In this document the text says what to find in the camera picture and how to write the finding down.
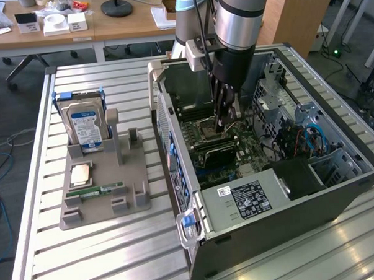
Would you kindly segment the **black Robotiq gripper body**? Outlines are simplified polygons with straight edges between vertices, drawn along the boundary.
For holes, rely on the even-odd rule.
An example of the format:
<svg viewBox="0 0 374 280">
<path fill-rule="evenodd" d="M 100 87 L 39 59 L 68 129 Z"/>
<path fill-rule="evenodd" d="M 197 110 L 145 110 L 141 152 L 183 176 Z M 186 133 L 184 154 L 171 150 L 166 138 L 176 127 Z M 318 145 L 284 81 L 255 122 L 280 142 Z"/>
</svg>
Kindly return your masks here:
<svg viewBox="0 0 374 280">
<path fill-rule="evenodd" d="M 228 84 L 234 91 L 239 91 L 246 80 L 252 58 L 254 46 L 247 50 L 224 49 L 214 54 L 212 76 L 213 82 Z"/>
</svg>

